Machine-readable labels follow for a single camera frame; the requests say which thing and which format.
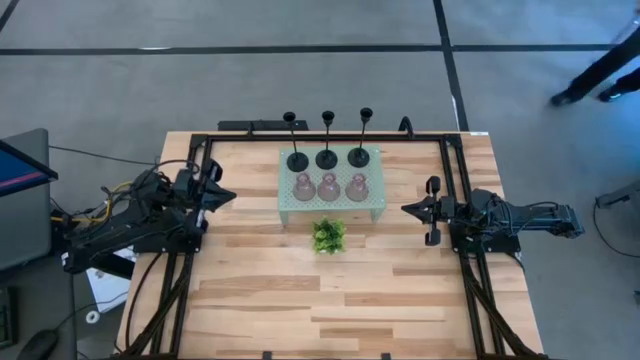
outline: wooden tabletop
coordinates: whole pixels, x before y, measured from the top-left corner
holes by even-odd
[[[191,132],[170,132],[162,160],[185,159]],[[462,134],[472,188],[503,195],[487,135]],[[475,358],[457,254],[442,226],[442,244],[425,247],[426,226],[400,210],[422,199],[431,175],[444,179],[436,143],[377,143],[382,151],[387,210],[378,224],[363,212],[327,214],[347,226],[347,251],[316,255],[311,221],[320,213],[277,211],[279,148],[289,143],[218,142],[220,185],[238,197],[209,213],[195,256],[180,358]],[[453,149],[457,193],[463,194]],[[181,167],[162,168],[174,176]],[[153,255],[135,267],[120,327]],[[498,309],[524,343],[542,351],[524,274],[504,254],[487,254]],[[155,312],[166,256],[152,269],[133,313],[132,338]],[[488,319],[481,311],[488,352]],[[163,349],[168,350],[169,314]]]

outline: computer screen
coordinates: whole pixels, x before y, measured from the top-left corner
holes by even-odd
[[[0,140],[0,196],[58,179],[58,174]]]

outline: black candle holder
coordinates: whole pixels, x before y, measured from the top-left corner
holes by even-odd
[[[309,166],[309,158],[307,155],[298,152],[298,148],[296,147],[296,138],[293,134],[293,125],[296,120],[296,114],[288,111],[282,115],[282,119],[289,125],[289,129],[291,129],[291,141],[293,141],[293,154],[289,155],[287,158],[287,167],[293,172],[304,171]]]
[[[329,150],[329,126],[333,123],[334,117],[335,115],[331,111],[322,113],[322,121],[327,127],[327,147],[316,155],[316,165],[322,170],[331,170],[338,164],[338,156]]]
[[[369,120],[373,116],[373,111],[369,108],[362,108],[360,110],[360,120],[362,121],[362,135],[360,137],[360,146],[349,151],[347,159],[349,164],[353,167],[363,168],[369,164],[369,152],[362,148],[362,140],[364,140],[364,128],[367,126]]]

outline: transparent acrylic stand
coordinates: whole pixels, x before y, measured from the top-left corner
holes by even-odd
[[[369,152],[369,164],[363,168],[355,168],[349,164],[347,155],[355,145],[331,145],[329,148],[338,156],[338,165],[331,170],[322,170],[315,161],[309,161],[309,167],[305,170],[311,177],[311,181],[318,186],[322,181],[322,175],[333,172],[336,182],[340,184],[340,197],[332,202],[326,202],[316,196],[308,201],[300,201],[293,196],[293,186],[296,184],[298,173],[287,168],[287,157],[293,153],[293,148],[280,149],[280,173],[278,178],[278,212],[282,224],[288,224],[290,212],[301,211],[354,211],[369,210],[371,221],[375,224],[387,207],[384,191],[384,178],[382,176],[382,162],[380,160],[380,147],[377,145],[365,145],[363,148]],[[323,150],[324,146],[298,146],[298,151],[305,153],[309,159],[315,159],[316,154]],[[352,201],[345,194],[347,184],[355,174],[364,174],[369,187],[369,196],[361,202]]]

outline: small glass vase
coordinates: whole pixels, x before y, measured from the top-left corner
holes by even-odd
[[[366,181],[367,178],[363,174],[353,175],[353,179],[347,184],[344,191],[347,197],[355,202],[366,200],[369,196],[369,187],[367,187]]]
[[[313,185],[309,174],[302,172],[296,177],[296,184],[293,186],[293,196],[300,201],[309,201],[316,196],[316,186]]]
[[[322,176],[322,182],[318,185],[318,196],[327,202],[340,197],[340,185],[336,182],[334,173],[326,173]]]

